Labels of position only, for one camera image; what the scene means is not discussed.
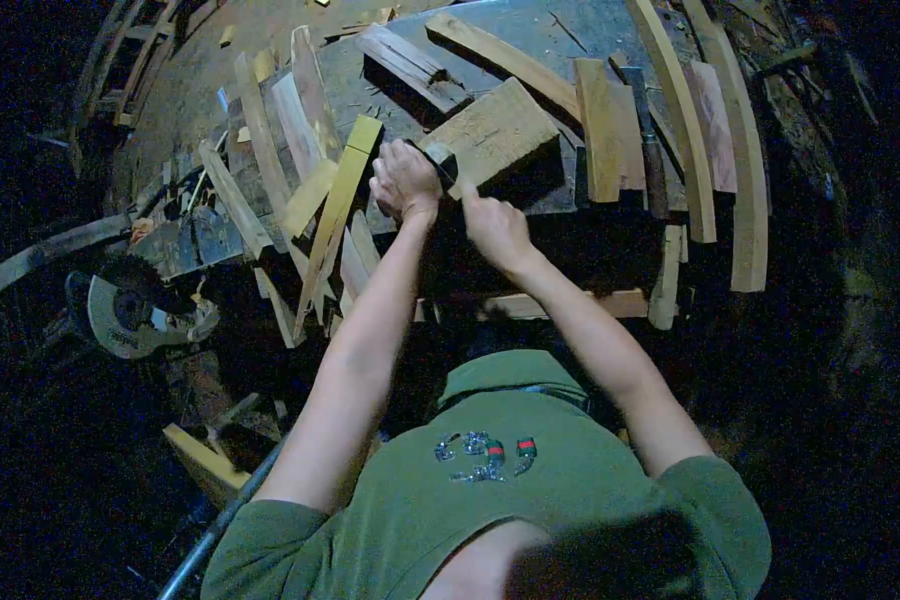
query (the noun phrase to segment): person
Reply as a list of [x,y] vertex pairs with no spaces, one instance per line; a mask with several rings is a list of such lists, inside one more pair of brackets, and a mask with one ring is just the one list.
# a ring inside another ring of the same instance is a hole
[[584,389],[550,354],[516,349],[455,368],[443,410],[365,462],[442,195],[402,141],[382,144],[373,169],[399,232],[216,548],[202,597],[754,597],[770,539],[739,475],[639,343],[534,247],[523,213],[472,185],[467,236],[546,309],[623,413],[639,460],[579,408]]

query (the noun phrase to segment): tool handle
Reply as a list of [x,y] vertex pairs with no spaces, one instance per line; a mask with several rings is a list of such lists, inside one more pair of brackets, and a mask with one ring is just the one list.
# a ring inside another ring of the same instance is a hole
[[647,176],[649,213],[656,219],[669,219],[667,183],[663,176],[663,150],[660,147],[660,140],[653,138],[644,141],[643,158]]

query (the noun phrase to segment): hair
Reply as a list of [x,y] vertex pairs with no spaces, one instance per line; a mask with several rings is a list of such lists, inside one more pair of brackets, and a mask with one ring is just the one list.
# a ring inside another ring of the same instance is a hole
[[517,558],[507,598],[698,598],[693,533],[679,512],[569,530]]

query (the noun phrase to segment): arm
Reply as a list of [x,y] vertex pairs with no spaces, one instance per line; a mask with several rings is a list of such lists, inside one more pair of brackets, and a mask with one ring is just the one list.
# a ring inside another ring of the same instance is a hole
[[713,454],[640,344],[534,247],[522,212],[480,198],[472,186],[464,191],[463,211],[467,235],[483,256],[543,306],[589,376],[624,414],[651,477],[685,458]]
[[310,397],[254,500],[286,500],[327,514],[346,506],[386,410],[441,188],[430,163],[399,140],[381,146],[373,169],[378,204],[403,224],[327,347]]

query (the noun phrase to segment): wooden block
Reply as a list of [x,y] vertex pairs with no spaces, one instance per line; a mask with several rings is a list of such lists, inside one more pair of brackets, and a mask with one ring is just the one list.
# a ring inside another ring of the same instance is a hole
[[250,59],[246,54],[240,53],[237,56],[234,70],[237,74],[237,86],[240,90],[246,126],[250,129],[253,155],[257,159],[257,166],[260,167],[260,179],[263,180],[273,214],[282,214],[290,203],[292,194],[276,153],[274,136],[271,134],[267,111],[264,109],[264,99],[260,95],[260,85],[252,76]]
[[[516,78],[484,94],[424,137],[420,148],[441,143],[456,156],[459,173],[480,186],[560,135],[553,121]],[[459,200],[461,186],[448,191]]]
[[339,256],[339,276],[343,280],[343,286],[350,290],[355,298],[363,294],[371,280],[371,274],[353,243],[353,236],[346,228],[343,231],[343,247]]
[[461,85],[450,80],[444,66],[382,25],[371,23],[357,37],[357,47],[443,114],[456,113],[473,101]]
[[580,105],[573,85],[514,46],[447,12],[430,17],[426,27],[427,31],[459,44],[499,66],[580,121]]
[[737,192],[733,165],[733,139],[717,71],[712,65],[691,60],[683,68],[693,98],[696,118],[703,131],[703,146],[710,162],[710,183],[718,192]]
[[266,296],[273,305],[273,314],[276,316],[276,325],[280,328],[280,337],[283,338],[283,345],[287,348],[296,348],[306,339],[306,337],[302,332],[296,336],[294,335],[294,325],[296,324],[294,311],[290,309],[287,302],[280,296],[274,282],[271,281],[270,277],[263,269],[260,269],[259,267],[254,268],[253,274],[260,282],[263,282],[266,289]]
[[620,140],[617,169],[620,171],[621,189],[647,189],[647,176],[643,162],[643,138],[636,116],[634,89],[616,81],[610,82],[610,102],[613,120]]
[[282,219],[282,227],[290,236],[300,237],[303,234],[307,224],[324,203],[336,175],[337,163],[329,158],[323,158],[303,179],[300,187],[296,188]]
[[617,166],[622,144],[617,133],[611,100],[611,82],[604,62],[597,58],[576,58],[576,102],[586,142],[587,196],[595,203],[620,200],[620,169]]
[[250,249],[253,258],[260,258],[267,246],[273,246],[274,240],[264,230],[264,226],[257,220],[253,209],[247,204],[247,199],[237,187],[233,175],[227,170],[220,155],[213,149],[210,140],[200,140],[200,158],[203,160],[203,168],[207,176],[213,182],[216,195],[226,207],[226,213],[230,215],[233,224],[237,226],[243,243]]
[[722,27],[710,20],[700,0],[685,0],[687,18],[720,82],[727,124],[733,141],[737,197],[733,205],[733,267],[730,289],[761,292],[767,282],[768,210],[763,151],[754,108],[740,63]]
[[219,37],[219,47],[227,48],[233,42],[233,32],[236,28],[233,25],[227,25],[223,28],[223,35]]
[[674,326],[677,310],[677,283],[681,270],[681,226],[668,224],[663,237],[663,265],[649,296],[649,322],[658,330],[670,330]]
[[263,84],[269,78],[276,74],[276,58],[274,51],[270,48],[264,48],[253,58],[253,74],[256,75],[257,83]]
[[684,71],[650,0],[625,0],[625,4],[647,48],[670,111],[676,142],[683,158],[684,186],[690,210],[690,236],[695,242],[716,242],[717,224],[713,211],[707,149],[704,147],[704,136]]
[[240,488],[251,478],[251,474],[237,470],[226,456],[217,454],[175,424],[167,425],[163,435],[193,481],[220,510],[237,498]]
[[317,52],[310,40],[310,28],[306,25],[292,31],[290,44],[290,63],[293,82],[299,94],[300,105],[307,123],[313,130],[316,146],[322,159],[340,162],[340,154],[344,150],[337,138],[330,102],[324,91],[324,76],[317,63]]
[[353,211],[353,221],[350,223],[350,234],[353,235],[353,243],[357,246],[357,252],[360,254],[360,260],[366,271],[373,275],[380,264],[380,252],[373,243],[373,235],[371,234],[371,226],[367,223],[367,216],[363,210]]
[[[371,119],[361,115],[358,122],[364,119],[364,123],[360,124],[358,138],[364,139],[369,133],[369,129],[375,123],[377,132],[383,127],[383,123],[376,119]],[[350,206],[353,204],[353,196],[357,192],[357,186],[360,179],[367,168],[367,161],[370,156],[363,150],[358,150],[351,146],[347,146],[340,158],[339,166],[336,169],[336,177],[334,177],[333,185],[327,194],[326,205],[323,208],[323,215],[316,227],[316,234],[313,236],[313,244],[310,250],[310,261],[307,267],[307,276],[303,280],[303,288],[300,291],[300,302],[297,306],[296,328],[293,331],[293,337],[297,337],[300,329],[303,327],[303,317],[310,308],[310,302],[313,298],[314,290],[317,289],[322,275],[326,273],[324,270],[324,262],[329,259],[332,261],[336,258],[336,252],[343,238],[343,230],[347,223],[347,217],[350,212]]]

